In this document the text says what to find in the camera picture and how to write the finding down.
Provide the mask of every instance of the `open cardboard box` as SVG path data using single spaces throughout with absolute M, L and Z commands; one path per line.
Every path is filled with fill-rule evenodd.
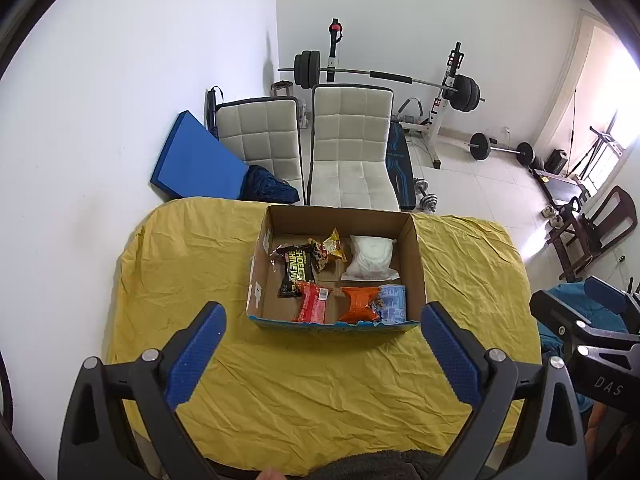
M 300 311 L 301 298 L 280 298 L 278 291 L 284 276 L 284 263 L 279 256 L 271 263 L 273 251 L 281 245 L 308 243 L 309 238 L 322 241 L 333 228 L 338 229 L 347 262 L 330 260 L 317 273 L 317 283 L 331 289 L 326 302 L 324 324 L 293 322 Z M 351 263 L 351 235 L 379 236 L 396 240 L 390 267 L 400 278 L 387 282 L 344 282 L 342 273 Z M 349 310 L 349 299 L 341 286 L 376 286 L 402 284 L 406 289 L 406 319 L 401 324 L 384 325 L 361 321 L 356 325 L 338 322 Z M 271 205 L 262 218 L 260 235 L 255 245 L 246 300 L 246 314 L 253 322 L 284 328 L 318 330 L 408 330 L 420 324 L 420 313 L 427 302 L 424 273 L 414 221 L 408 213 L 346 209 L 318 206 Z

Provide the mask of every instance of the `yellow tablecloth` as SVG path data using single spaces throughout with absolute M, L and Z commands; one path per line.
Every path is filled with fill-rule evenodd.
M 225 336 L 193 397 L 177 410 L 205 456 L 300 475 L 381 449 L 444 453 L 469 408 L 454 396 L 419 328 L 314 333 L 259 328 L 245 317 L 266 206 L 189 198 L 153 211 L 122 255 L 108 361 L 162 348 L 215 300 L 226 309 Z M 429 300 L 440 301 L 485 347 L 539 363 L 529 283 L 505 230 L 453 216 L 415 214 L 414 221 Z M 501 441 L 519 411 L 514 403 Z M 132 403 L 127 413 L 145 434 Z

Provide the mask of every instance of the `blue snack package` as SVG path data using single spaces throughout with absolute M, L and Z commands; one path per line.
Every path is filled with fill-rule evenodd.
M 374 309 L 385 325 L 395 325 L 406 321 L 404 285 L 380 285 L 379 301 Z

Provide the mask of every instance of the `white package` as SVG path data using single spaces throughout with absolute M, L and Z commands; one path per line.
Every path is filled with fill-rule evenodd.
M 353 261 L 342 275 L 343 281 L 386 282 L 400 277 L 389 268 L 394 241 L 377 236 L 351 236 Z

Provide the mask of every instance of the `brown chair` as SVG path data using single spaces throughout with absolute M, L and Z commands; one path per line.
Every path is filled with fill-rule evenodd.
M 605 216 L 600 222 L 598 217 L 601 215 L 604 208 L 607 206 L 612 197 L 617 194 L 620 202 L 613 208 L 611 213 Z M 553 244 L 558 254 L 558 259 L 562 265 L 564 271 L 558 277 L 559 280 L 567 280 L 568 283 L 580 282 L 582 279 L 578 278 L 576 274 L 582 272 L 588 265 L 591 265 L 597 258 L 602 256 L 615 244 L 617 244 L 622 238 L 628 236 L 638 225 L 638 216 L 636 215 L 636 205 L 633 199 L 624 189 L 620 186 L 614 186 L 606 199 L 602 202 L 596 213 L 587 218 L 579 211 L 575 211 L 570 203 L 561 211 L 564 224 L 559 229 L 552 229 L 547 244 Z M 631 225 L 625 229 L 613 240 L 603 245 L 602 241 L 607 237 L 614 229 L 616 229 L 627 218 L 631 220 Z M 561 234 L 568 232 L 573 237 L 566 243 L 562 241 Z M 574 243 L 576 240 L 580 242 L 583 255 L 575 262 L 569 259 L 569 255 L 566 251 L 566 247 Z

